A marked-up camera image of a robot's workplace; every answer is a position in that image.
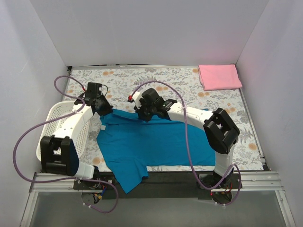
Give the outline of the teal blue t shirt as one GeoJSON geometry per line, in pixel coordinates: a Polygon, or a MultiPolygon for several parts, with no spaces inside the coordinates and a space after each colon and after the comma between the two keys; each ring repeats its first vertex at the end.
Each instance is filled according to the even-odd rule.
{"type": "Polygon", "coordinates": [[[185,125],[154,116],[142,121],[135,113],[114,109],[100,117],[97,143],[107,167],[125,193],[144,177],[149,166],[214,166],[215,153],[203,130],[188,126],[190,150],[185,141],[185,125]]]}

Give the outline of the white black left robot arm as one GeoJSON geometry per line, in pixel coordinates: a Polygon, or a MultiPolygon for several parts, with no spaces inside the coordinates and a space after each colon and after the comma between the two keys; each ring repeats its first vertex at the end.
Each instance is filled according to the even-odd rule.
{"type": "Polygon", "coordinates": [[[90,82],[87,89],[73,103],[72,116],[66,118],[60,128],[40,141],[41,169],[43,173],[72,176],[84,179],[90,189],[100,186],[97,168],[80,162],[76,143],[81,130],[95,113],[105,116],[113,106],[102,93],[100,83],[90,82]]]}

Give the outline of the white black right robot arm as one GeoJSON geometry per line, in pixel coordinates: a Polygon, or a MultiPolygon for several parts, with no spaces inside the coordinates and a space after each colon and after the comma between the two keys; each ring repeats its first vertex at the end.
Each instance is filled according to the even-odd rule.
{"type": "Polygon", "coordinates": [[[238,141],[240,130],[224,109],[208,111],[185,107],[184,103],[174,99],[164,100],[153,88],[143,93],[135,91],[128,97],[128,102],[135,103],[134,110],[139,119],[146,122],[157,116],[202,129],[210,147],[215,151],[215,166],[213,175],[201,179],[200,182],[220,188],[225,188],[231,183],[234,170],[233,149],[238,141]]]}

